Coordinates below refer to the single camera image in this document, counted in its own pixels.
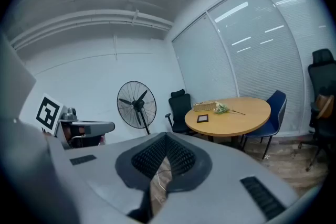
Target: round wooden table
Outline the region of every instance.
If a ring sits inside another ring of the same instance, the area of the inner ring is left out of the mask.
[[[185,116],[185,123],[195,132],[208,135],[209,141],[213,141],[213,136],[231,136],[235,147],[238,144],[239,135],[249,133],[263,126],[271,113],[269,104],[258,98],[239,97],[221,99],[217,100],[217,102],[245,115],[232,111],[215,114],[214,111],[195,112],[190,110]],[[198,116],[205,114],[208,114],[209,121],[197,123]]]

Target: floor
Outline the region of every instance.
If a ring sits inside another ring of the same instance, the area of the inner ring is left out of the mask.
[[[200,139],[207,140],[206,135],[196,135]],[[316,148],[313,146],[304,145],[302,149],[298,149],[300,141],[311,140],[311,135],[300,137],[273,137],[269,147],[268,159],[262,160],[268,138],[260,144],[259,138],[249,138],[245,146],[245,152],[262,165],[266,166],[270,171],[284,179],[291,185],[299,196],[306,193],[307,190],[320,184],[325,179],[328,173],[327,161],[324,154],[321,152],[312,169],[306,172],[306,167],[310,163],[311,158],[315,154]],[[214,143],[229,141],[227,138],[214,138]],[[151,182],[151,200],[154,215],[164,205],[166,200],[165,186],[172,179],[169,171],[169,161],[165,158],[161,167],[158,170],[160,184],[157,175],[154,176]]]

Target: wicker basket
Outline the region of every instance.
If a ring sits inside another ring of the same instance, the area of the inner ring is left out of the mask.
[[[201,103],[194,104],[194,111],[208,111],[216,108],[216,101],[205,101]]]

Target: tabletop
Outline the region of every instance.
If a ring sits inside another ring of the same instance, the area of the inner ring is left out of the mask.
[[[226,112],[215,114],[214,111],[190,110],[185,116],[186,125],[197,133],[211,136],[243,135],[263,126],[270,117],[271,107],[258,98],[238,97],[221,99],[217,102],[225,104],[229,109],[245,115]],[[208,122],[197,123],[199,115],[208,114]]]

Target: office chair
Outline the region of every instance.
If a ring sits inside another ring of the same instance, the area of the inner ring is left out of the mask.
[[[169,105],[172,108],[174,115],[174,124],[170,119],[170,113],[168,113],[165,118],[168,118],[169,124],[174,133],[185,133],[187,135],[194,135],[196,132],[191,130],[186,124],[184,117],[189,110],[191,110],[190,94],[185,93],[182,89],[177,92],[171,93],[171,98],[169,98]]]
[[[284,119],[283,115],[285,114],[287,97],[281,91],[275,91],[270,98],[266,101],[271,107],[271,116],[269,117],[268,121],[259,129],[245,134],[245,141],[243,144],[243,149],[245,147],[246,141],[249,137],[261,137],[260,142],[264,137],[269,136],[269,140],[263,155],[263,159],[266,156],[268,151],[269,145],[271,143],[273,135],[276,135],[281,127],[282,120]]]
[[[309,65],[308,73],[314,89],[314,99],[317,100],[319,94],[336,95],[336,61],[328,49],[314,51],[313,64]],[[336,112],[335,107],[328,118],[320,118],[319,114],[323,108],[318,108],[316,103],[311,103],[310,126],[315,129],[312,141],[305,141],[299,144],[299,149],[303,144],[315,145],[318,147],[313,159],[306,171],[309,171],[321,149],[325,151],[328,159],[332,158],[329,145],[336,142]]]

